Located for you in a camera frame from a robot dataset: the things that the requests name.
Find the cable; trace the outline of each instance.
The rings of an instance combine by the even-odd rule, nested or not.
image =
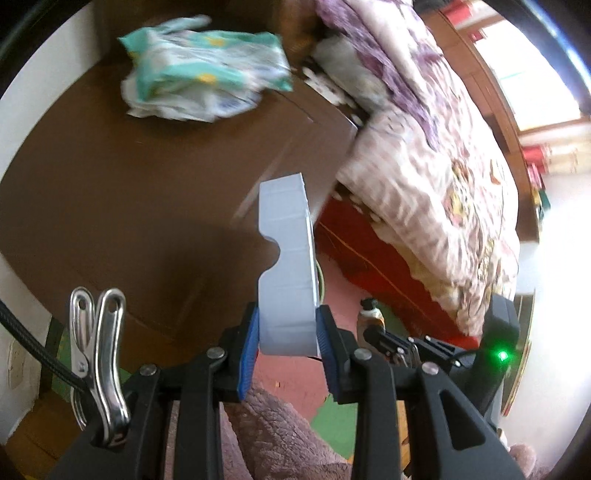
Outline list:
[[[0,300],[0,323],[41,365],[47,367],[54,375],[61,378],[69,386],[81,392],[87,390],[84,381],[75,376],[65,365],[47,353],[45,347],[18,321],[2,300]]]

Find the small bottle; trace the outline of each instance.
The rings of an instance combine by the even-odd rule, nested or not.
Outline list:
[[[386,328],[384,315],[378,308],[376,299],[363,299],[361,300],[361,311],[357,315],[357,344],[361,348],[368,348],[376,352],[376,349],[363,338],[365,329],[370,325],[377,325],[382,329]]]

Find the white foam block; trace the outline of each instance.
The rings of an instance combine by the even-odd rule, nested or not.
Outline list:
[[[280,249],[258,284],[259,343],[266,355],[316,356],[316,254],[301,174],[261,183],[259,231]]]

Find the blue gripper pad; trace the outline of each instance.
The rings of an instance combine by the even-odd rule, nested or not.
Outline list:
[[[256,355],[259,345],[259,310],[256,306],[252,311],[251,321],[246,334],[246,341],[240,357],[238,377],[238,398],[244,400],[252,384],[252,374],[255,369]]]
[[[324,376],[326,377],[326,385],[328,386],[329,392],[334,397],[338,397],[339,367],[328,330],[332,326],[336,329],[330,309],[324,305],[318,307],[316,309],[316,338],[318,339],[318,347],[320,348]]]

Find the red bed frame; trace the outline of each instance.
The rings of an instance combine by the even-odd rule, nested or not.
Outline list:
[[[477,348],[431,299],[423,284],[410,276],[396,249],[382,242],[369,222],[347,202],[331,198],[314,230],[316,249],[333,258],[354,285],[389,305],[414,336],[431,335],[463,348]]]

